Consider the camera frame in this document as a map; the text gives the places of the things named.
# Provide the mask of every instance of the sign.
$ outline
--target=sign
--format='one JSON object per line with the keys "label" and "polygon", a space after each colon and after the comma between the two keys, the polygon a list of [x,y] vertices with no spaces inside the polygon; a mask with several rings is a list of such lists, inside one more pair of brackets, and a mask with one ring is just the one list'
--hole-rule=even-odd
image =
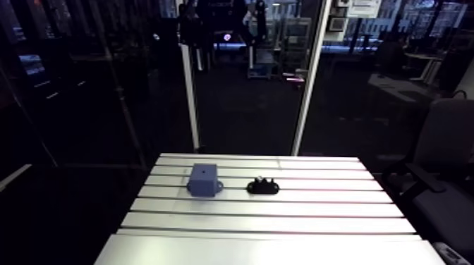
{"label": "sign", "polygon": [[348,18],[376,18],[382,0],[352,0],[347,10]]}

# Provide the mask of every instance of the blue box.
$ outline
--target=blue box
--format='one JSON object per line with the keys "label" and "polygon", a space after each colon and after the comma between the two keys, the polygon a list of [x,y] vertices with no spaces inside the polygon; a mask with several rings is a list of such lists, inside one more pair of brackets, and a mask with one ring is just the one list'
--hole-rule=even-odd
{"label": "blue box", "polygon": [[187,187],[194,197],[214,197],[223,188],[217,180],[217,165],[194,164]]}

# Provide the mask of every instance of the white panel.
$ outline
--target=white panel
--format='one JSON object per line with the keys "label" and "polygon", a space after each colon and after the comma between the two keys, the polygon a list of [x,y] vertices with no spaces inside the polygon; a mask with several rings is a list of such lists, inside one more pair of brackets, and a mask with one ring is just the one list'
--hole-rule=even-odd
{"label": "white panel", "polygon": [[395,204],[223,202],[190,199],[136,199],[133,211],[253,216],[403,217]]}
{"label": "white panel", "polygon": [[357,161],[272,161],[244,159],[180,159],[161,157],[157,165],[162,166],[194,166],[194,164],[216,164],[230,168],[293,168],[293,169],[353,169],[365,170],[364,165]]}
{"label": "white panel", "polygon": [[190,159],[249,159],[249,160],[288,160],[288,161],[359,161],[356,157],[327,156],[238,156],[233,154],[170,154],[163,153],[160,157],[179,157]]}
{"label": "white panel", "polygon": [[[245,189],[254,178],[220,178],[226,188]],[[185,187],[189,177],[151,175],[146,185]],[[278,180],[282,190],[383,190],[376,180]]]}
{"label": "white panel", "polygon": [[216,233],[182,230],[147,230],[147,229],[119,229],[121,235],[151,235],[177,238],[228,238],[246,240],[311,240],[324,242],[354,242],[367,241],[414,241],[421,240],[419,235],[308,235],[308,234],[278,234],[278,233]]}
{"label": "white panel", "polygon": [[299,242],[112,235],[96,265],[442,265],[426,241]]}
{"label": "white panel", "polygon": [[258,233],[415,233],[404,218],[294,218],[128,213],[123,227]]}
{"label": "white panel", "polygon": [[[144,186],[139,197],[156,197],[171,199],[198,199],[192,197],[184,187]],[[252,195],[245,190],[223,189],[212,199],[247,202],[361,202],[392,203],[385,192],[364,191],[301,191],[281,190],[275,195]]]}
{"label": "white panel", "polygon": [[[190,175],[189,166],[154,166],[151,174],[155,175]],[[308,170],[308,169],[260,169],[260,168],[218,168],[218,176],[246,178],[338,178],[367,179],[373,177],[369,171],[359,170]]]}

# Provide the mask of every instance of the white door frame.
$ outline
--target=white door frame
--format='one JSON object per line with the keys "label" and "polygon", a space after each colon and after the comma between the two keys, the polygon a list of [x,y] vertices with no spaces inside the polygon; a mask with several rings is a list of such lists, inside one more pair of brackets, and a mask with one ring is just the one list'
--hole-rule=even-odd
{"label": "white door frame", "polygon": [[310,108],[312,90],[315,84],[317,66],[320,62],[320,55],[322,49],[322,42],[326,33],[327,20],[329,17],[329,10],[331,9],[332,0],[322,0],[320,13],[316,25],[316,34],[314,42],[312,43],[312,53],[310,58],[310,68],[308,76],[306,77],[305,91],[303,100],[300,106],[300,115],[296,127],[293,147],[291,149],[292,156],[298,156],[300,152],[301,139],[305,130],[306,118],[308,117],[308,109]]}
{"label": "white door frame", "polygon": [[[183,4],[183,0],[175,0],[176,12],[179,10],[179,4]],[[303,93],[303,100],[300,106],[300,114],[298,124],[291,149],[292,156],[298,156],[301,146],[301,139],[305,130],[306,118],[308,117],[308,109],[311,103],[311,96],[313,86],[315,84],[316,72],[318,63],[320,61],[322,43],[324,41],[324,34],[326,32],[327,20],[329,17],[329,10],[331,9],[332,0],[322,0],[321,9],[317,17],[317,27],[314,42],[312,44],[312,53],[310,57],[310,67],[308,76],[306,77],[305,91]],[[181,53],[183,56],[184,76],[186,82],[186,96],[188,99],[188,110],[191,126],[191,134],[193,136],[194,150],[200,148],[198,118],[196,116],[194,83],[193,83],[193,67],[190,60],[190,47],[184,44],[181,45]]]}

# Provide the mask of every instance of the chair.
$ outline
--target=chair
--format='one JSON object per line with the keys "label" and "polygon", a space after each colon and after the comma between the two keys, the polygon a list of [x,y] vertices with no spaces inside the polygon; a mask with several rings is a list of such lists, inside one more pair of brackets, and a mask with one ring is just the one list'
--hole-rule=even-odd
{"label": "chair", "polygon": [[388,186],[392,173],[410,173],[394,198],[415,208],[429,221],[442,241],[467,260],[474,260],[474,199],[454,180],[468,175],[474,145],[474,101],[434,101],[407,157],[382,173]]}

